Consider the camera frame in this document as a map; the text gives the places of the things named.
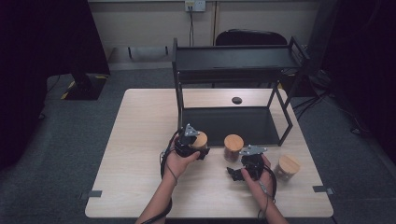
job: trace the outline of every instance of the black metal shelf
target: black metal shelf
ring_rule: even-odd
[[[299,73],[286,103],[283,102],[277,85],[272,85],[270,99],[264,106],[186,108],[182,86],[192,83],[239,81],[278,83],[285,77],[285,70],[301,70],[308,60],[308,55],[295,37],[285,46],[198,48],[179,47],[175,39],[172,65],[177,94],[178,127],[190,123],[196,130],[210,136],[210,146],[222,146],[225,136],[230,133],[240,135],[246,144],[281,146],[292,127],[286,108],[301,79]],[[275,94],[289,125],[280,137],[269,109]]]

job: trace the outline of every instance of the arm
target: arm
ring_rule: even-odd
[[[177,155],[175,151],[170,152],[165,170],[163,173],[163,180],[149,201],[143,213],[137,219],[136,223],[142,223],[152,217],[159,215],[168,206],[172,192],[177,184],[178,178],[186,171],[187,166],[198,159],[200,153],[195,152],[187,158],[182,158]],[[155,223],[164,223],[165,217],[159,219]]]
[[[271,167],[271,162],[268,161],[268,159],[262,155],[262,158],[264,159],[264,163],[268,166]],[[265,211],[265,217],[267,218],[268,223],[270,224],[284,224],[284,223],[289,223],[280,213],[280,211],[277,209],[275,203],[273,202],[272,198],[267,198],[268,195],[262,191],[262,187],[260,186],[259,181],[254,181],[251,179],[248,171],[246,169],[242,169],[242,176],[245,178],[245,181],[247,182],[248,187],[250,188],[250,191],[253,195],[253,197],[256,199],[257,203],[260,206],[260,209],[262,211]],[[262,172],[262,176],[260,177],[260,181],[264,184],[264,186],[267,188],[268,193],[272,195],[273,193],[273,184],[272,184],[272,178],[268,174],[268,172]]]

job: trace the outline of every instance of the jar lid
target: jar lid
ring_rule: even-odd
[[[279,158],[279,166],[284,172],[294,175],[300,170],[301,164],[291,155],[282,155]]]
[[[230,134],[225,137],[224,146],[231,151],[239,151],[244,146],[244,140],[239,135]]]
[[[195,142],[191,145],[192,147],[203,147],[207,143],[207,136],[203,132],[198,132],[199,134],[196,136]]]

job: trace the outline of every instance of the wooden table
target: wooden table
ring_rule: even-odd
[[[186,106],[229,106],[241,97],[241,105],[266,103],[266,89],[185,89]],[[293,128],[282,147],[267,147],[265,155],[275,168],[282,154],[289,153],[301,163],[301,170],[289,181],[278,180],[276,204],[285,217],[330,217],[332,205],[322,186],[318,170],[290,106]],[[278,100],[271,105],[278,132],[287,126]],[[92,190],[88,217],[138,217],[161,182],[160,153],[177,129],[177,100],[173,89],[136,89],[125,92],[106,152]],[[223,148],[211,148],[203,161],[188,167],[173,194],[173,209],[168,217],[179,218],[255,218],[259,206],[245,182],[234,182],[226,167],[242,167],[223,158]]]

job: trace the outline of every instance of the small wooden container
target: small wooden container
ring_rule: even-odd
[[[199,134],[197,135],[197,139],[195,139],[195,142],[191,145],[192,148],[195,149],[205,149],[207,148],[207,136],[203,132],[198,132]]]
[[[279,158],[274,174],[278,179],[288,181],[300,170],[300,162],[291,155],[282,155]]]
[[[244,146],[244,140],[236,134],[227,135],[224,139],[224,159],[226,161],[237,161],[239,151]]]

